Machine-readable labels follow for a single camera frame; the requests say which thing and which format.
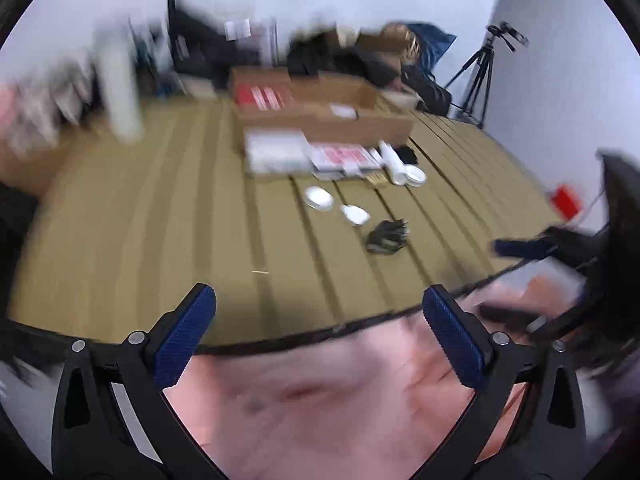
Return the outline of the white tube bottle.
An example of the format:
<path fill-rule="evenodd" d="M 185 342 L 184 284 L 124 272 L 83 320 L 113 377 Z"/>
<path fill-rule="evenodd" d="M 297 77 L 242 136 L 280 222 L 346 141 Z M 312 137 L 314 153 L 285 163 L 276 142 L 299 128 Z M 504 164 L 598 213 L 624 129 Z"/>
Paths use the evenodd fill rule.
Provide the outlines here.
<path fill-rule="evenodd" d="M 378 142 L 378 150 L 380 151 L 390 182 L 393 185 L 404 186 L 408 183 L 405 164 L 402 162 L 396 151 L 390 144 L 380 141 Z"/>

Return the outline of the white earbud case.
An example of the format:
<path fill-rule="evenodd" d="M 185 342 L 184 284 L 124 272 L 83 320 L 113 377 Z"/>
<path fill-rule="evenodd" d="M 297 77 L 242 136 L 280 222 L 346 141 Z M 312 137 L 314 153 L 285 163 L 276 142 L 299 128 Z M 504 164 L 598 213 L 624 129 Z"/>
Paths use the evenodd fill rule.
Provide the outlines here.
<path fill-rule="evenodd" d="M 342 205 L 341 212 L 352 226 L 364 226 L 370 219 L 370 214 L 356 205 Z"/>

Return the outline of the round white lid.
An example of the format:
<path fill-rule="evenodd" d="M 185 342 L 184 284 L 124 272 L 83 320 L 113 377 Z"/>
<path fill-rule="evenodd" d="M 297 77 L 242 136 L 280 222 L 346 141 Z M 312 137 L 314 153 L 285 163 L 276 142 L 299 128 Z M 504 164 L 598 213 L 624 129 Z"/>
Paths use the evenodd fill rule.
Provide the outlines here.
<path fill-rule="evenodd" d="M 320 186 L 308 186 L 304 191 L 305 203 L 314 210 L 329 211 L 333 208 L 334 198 Z"/>

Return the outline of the white pink patterned box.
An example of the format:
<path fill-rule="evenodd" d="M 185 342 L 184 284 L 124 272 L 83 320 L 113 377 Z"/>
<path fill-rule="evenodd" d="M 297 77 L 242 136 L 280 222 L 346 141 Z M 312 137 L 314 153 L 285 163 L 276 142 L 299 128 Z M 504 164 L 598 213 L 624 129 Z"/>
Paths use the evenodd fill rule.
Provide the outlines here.
<path fill-rule="evenodd" d="M 344 174 L 347 177 L 360 176 L 363 172 L 382 168 L 380 158 L 359 144 L 313 143 L 309 149 L 309 158 L 315 170 Z"/>

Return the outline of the clear plastic storage box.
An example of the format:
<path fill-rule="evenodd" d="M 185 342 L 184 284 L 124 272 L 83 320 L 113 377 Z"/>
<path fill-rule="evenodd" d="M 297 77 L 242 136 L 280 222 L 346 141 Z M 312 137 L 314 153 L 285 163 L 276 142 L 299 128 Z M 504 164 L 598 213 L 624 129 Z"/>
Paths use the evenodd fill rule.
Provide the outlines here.
<path fill-rule="evenodd" d="M 253 128 L 244 132 L 245 169 L 254 176 L 310 174 L 310 152 L 302 130 Z"/>

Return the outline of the red book box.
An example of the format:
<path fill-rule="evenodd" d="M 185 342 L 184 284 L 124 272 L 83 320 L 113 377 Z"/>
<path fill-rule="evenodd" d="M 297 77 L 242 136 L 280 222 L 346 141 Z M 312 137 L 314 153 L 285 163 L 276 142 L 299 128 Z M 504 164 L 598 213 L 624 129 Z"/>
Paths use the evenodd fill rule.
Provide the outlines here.
<path fill-rule="evenodd" d="M 292 102 L 291 91 L 282 86 L 239 84 L 233 92 L 236 105 L 251 110 L 284 110 Z"/>

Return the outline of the white round jar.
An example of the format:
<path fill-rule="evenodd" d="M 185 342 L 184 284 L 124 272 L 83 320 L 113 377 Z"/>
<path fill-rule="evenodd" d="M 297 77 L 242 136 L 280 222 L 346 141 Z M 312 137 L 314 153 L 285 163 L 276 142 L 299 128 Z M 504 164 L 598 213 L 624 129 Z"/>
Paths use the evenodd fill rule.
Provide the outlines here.
<path fill-rule="evenodd" d="M 414 188 L 425 184 L 427 176 L 425 172 L 416 165 L 405 166 L 406 183 Z"/>

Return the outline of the red bucket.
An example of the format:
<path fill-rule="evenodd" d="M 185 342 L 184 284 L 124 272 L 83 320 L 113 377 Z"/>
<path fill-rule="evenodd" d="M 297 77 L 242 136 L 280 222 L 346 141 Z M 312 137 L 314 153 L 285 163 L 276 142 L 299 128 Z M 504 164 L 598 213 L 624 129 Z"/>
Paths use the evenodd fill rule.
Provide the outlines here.
<path fill-rule="evenodd" d="M 568 184 L 559 184 L 552 191 L 550 203 L 565 221 L 575 219 L 582 212 L 582 199 Z"/>

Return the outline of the pink garment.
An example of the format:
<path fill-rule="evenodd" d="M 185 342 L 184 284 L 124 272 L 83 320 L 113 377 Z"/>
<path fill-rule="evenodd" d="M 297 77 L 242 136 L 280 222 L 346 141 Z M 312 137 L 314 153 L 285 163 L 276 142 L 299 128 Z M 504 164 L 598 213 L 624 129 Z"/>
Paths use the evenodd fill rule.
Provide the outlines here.
<path fill-rule="evenodd" d="M 471 400 L 421 315 L 257 356 L 194 356 L 168 400 L 232 479 L 405 479 Z"/>

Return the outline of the tan slatted folding table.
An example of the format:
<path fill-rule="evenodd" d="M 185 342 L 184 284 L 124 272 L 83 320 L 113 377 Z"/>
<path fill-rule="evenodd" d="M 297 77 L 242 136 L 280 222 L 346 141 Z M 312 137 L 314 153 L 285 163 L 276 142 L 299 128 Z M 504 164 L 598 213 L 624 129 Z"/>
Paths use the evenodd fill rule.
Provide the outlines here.
<path fill-rule="evenodd" d="M 196 283 L 213 287 L 208 348 L 252 344 L 406 312 L 431 284 L 458 289 L 506 267 L 490 243 L 557 222 L 535 182 L 477 128 L 413 116 L 418 188 L 252 178 L 226 100 L 145 107 L 144 138 L 115 141 L 103 118 L 16 165 L 40 196 L 9 316 L 65 336 L 122 341 L 148 330 Z M 352 226 L 342 205 L 371 219 Z"/>

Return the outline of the black backpack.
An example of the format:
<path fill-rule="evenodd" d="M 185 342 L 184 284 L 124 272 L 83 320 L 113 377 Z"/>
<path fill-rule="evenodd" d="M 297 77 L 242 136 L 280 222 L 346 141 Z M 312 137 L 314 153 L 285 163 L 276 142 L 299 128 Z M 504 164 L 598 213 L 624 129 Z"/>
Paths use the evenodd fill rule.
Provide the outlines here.
<path fill-rule="evenodd" d="M 416 106 L 423 113 L 446 117 L 450 110 L 451 94 L 439 84 L 424 75 L 414 65 L 404 65 L 401 69 L 401 82 L 416 92 L 420 103 Z"/>

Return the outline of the blue bag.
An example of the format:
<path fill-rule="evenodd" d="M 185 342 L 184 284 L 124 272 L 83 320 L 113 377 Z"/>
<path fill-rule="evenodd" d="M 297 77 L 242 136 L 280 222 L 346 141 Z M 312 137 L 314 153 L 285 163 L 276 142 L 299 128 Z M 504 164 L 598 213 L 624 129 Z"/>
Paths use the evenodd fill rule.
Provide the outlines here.
<path fill-rule="evenodd" d="M 439 60 L 456 41 L 457 36 L 445 32 L 431 23 L 405 23 L 405 26 L 418 42 L 420 50 L 418 59 L 414 64 L 419 66 L 424 73 L 430 74 Z"/>

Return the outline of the woven bamboo basket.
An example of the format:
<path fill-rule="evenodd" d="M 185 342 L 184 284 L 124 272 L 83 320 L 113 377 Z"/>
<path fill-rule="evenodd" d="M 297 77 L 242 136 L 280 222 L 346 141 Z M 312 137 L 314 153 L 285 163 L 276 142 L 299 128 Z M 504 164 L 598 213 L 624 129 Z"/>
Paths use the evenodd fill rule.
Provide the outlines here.
<path fill-rule="evenodd" d="M 406 25 L 398 25 L 396 27 L 396 35 L 399 39 L 405 41 L 404 50 L 400 55 L 401 62 L 404 64 L 416 64 L 422 54 L 419 36 Z"/>

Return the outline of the brown cardboard tray box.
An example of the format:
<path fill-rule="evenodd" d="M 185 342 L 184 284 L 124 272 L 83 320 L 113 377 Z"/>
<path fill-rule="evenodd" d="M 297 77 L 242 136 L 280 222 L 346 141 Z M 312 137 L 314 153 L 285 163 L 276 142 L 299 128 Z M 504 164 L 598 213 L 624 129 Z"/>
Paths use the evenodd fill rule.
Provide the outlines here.
<path fill-rule="evenodd" d="M 284 110 L 251 110 L 236 105 L 239 84 L 282 86 L 292 94 Z M 375 86 L 354 76 L 320 74 L 292 76 L 285 68 L 237 67 L 229 90 L 234 113 L 236 145 L 244 148 L 247 129 L 302 130 L 311 143 L 360 144 L 370 148 L 385 141 L 405 144 L 413 129 L 412 116 L 390 102 Z"/>

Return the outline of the black clothes pile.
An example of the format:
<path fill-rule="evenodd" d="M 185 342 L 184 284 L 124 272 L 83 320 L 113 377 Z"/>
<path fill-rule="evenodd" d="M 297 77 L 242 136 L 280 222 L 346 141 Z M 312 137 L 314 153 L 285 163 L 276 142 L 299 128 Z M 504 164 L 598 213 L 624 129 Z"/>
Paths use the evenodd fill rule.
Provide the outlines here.
<path fill-rule="evenodd" d="M 205 79 L 216 90 L 228 88 L 233 67 L 259 64 L 257 51 L 240 48 L 235 41 L 181 9 L 168 12 L 168 32 L 176 72 Z M 340 46 L 333 30 L 294 40 L 282 66 L 292 76 L 338 73 L 363 78 L 378 88 L 387 88 L 400 77 L 400 70 L 378 54 Z"/>

